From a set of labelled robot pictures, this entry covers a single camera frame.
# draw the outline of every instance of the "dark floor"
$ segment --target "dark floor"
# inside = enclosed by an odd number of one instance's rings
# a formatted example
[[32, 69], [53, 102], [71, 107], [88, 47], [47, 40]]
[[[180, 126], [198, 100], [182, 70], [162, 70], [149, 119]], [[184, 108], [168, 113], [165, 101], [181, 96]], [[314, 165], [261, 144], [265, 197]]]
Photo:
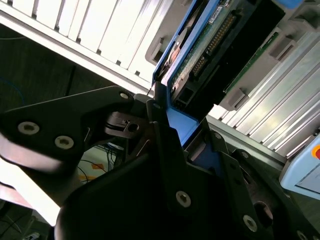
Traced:
[[[0, 38], [19, 36], [0, 25]], [[113, 85], [28, 38], [0, 40], [0, 56], [0, 112]], [[264, 169], [279, 177], [273, 168]], [[297, 193], [292, 197], [320, 232], [320, 201]]]

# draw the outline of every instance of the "black cable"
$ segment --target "black cable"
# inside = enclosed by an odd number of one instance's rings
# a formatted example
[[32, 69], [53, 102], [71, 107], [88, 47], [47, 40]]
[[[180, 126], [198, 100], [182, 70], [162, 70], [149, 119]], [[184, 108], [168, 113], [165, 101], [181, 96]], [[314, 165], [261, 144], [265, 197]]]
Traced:
[[72, 69], [71, 69], [68, 85], [66, 86], [66, 91], [65, 91], [65, 94], [64, 94], [65, 97], [69, 96], [69, 94], [70, 94], [72, 82], [73, 82], [74, 77], [75, 77], [75, 72], [76, 72], [76, 65], [74, 65], [72, 67]]
[[87, 174], [78, 166], [78, 169], [84, 174], [85, 179], [86, 179], [86, 183], [89, 182], [88, 176]]
[[23, 217], [27, 216], [28, 214], [29, 214], [29, 212], [26, 213], [26, 214], [21, 215], [21, 216], [18, 217], [15, 221], [13, 221], [13, 223], [11, 223], [11, 224], [3, 231], [3, 233], [1, 233], [0, 239], [2, 239], [2, 237], [5, 235], [5, 233], [6, 233], [10, 228], [12, 228], [14, 224], [16, 224], [20, 219], [22, 219]]
[[111, 164], [110, 164], [110, 158], [109, 158], [109, 150], [104, 146], [105, 154], [106, 154], [106, 160], [108, 161], [108, 171], [111, 169]]
[[17, 36], [17, 37], [0, 37], [0, 40], [18, 40], [25, 39], [25, 36]]
[[149, 93], [151, 92], [152, 87], [150, 87], [149, 91], [146, 93], [146, 95], [148, 96]]
[[100, 168], [100, 169], [101, 169], [102, 171], [104, 171], [105, 173], [107, 173], [106, 170], [104, 170], [102, 167], [100, 167], [98, 164], [96, 164], [96, 163], [94, 163], [94, 162], [92, 162], [92, 161], [88, 161], [88, 160], [84, 160], [84, 159], [81, 159], [80, 161], [84, 161], [84, 162], [87, 162], [87, 163], [91, 163], [91, 164], [97, 166], [98, 168]]
[[[6, 221], [6, 220], [0, 220], [0, 222], [6, 223], [6, 224], [8, 224], [8, 225], [11, 224], [11, 222]], [[12, 228], [13, 228], [15, 231], [17, 231], [18, 233], [21, 233], [21, 232], [20, 232], [18, 229], [16, 229], [14, 226], [12, 226]]]

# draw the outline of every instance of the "white label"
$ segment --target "white label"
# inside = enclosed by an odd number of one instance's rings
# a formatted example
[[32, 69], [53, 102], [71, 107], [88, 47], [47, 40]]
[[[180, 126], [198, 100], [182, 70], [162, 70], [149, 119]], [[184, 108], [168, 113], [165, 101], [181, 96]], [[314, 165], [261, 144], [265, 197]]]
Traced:
[[214, 21], [216, 20], [216, 18], [218, 17], [219, 13], [221, 12], [223, 6], [218, 6], [215, 10], [215, 12], [212, 14], [210, 20], [209, 20], [209, 24], [213, 24]]

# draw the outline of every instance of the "silver metal panel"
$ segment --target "silver metal panel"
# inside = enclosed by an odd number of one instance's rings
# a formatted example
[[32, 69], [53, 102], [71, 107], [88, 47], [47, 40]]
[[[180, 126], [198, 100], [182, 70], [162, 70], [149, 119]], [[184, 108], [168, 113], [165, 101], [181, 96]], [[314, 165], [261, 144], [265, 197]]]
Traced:
[[320, 108], [320, 92], [315, 94], [306, 101], [302, 102], [286, 119], [276, 126], [262, 140], [263, 145], [273, 149], [280, 141], [281, 137], [290, 132], [291, 128], [297, 127], [299, 119], [307, 119], [314, 111]]
[[275, 151], [282, 156], [287, 156], [298, 145], [297, 139], [305, 140], [315, 132], [315, 129], [319, 127], [319, 120], [320, 109], [306, 121], [297, 124], [297, 128], [292, 128], [292, 132], [275, 146]]
[[301, 79], [276, 106], [273, 106], [270, 109], [269, 113], [249, 133], [252, 139], [260, 143], [265, 136], [270, 133], [270, 130], [277, 128], [275, 126], [278, 126], [287, 119], [291, 113], [299, 109], [302, 103], [308, 104], [305, 103], [306, 98], [314, 98], [314, 96], [320, 91], [320, 87], [317, 87], [320, 79], [319, 66], [320, 63], [317, 64], [317, 66], [314, 67], [306, 77]]
[[307, 32], [238, 111], [215, 106], [209, 115], [286, 157], [320, 126], [319, 56], [320, 33]]

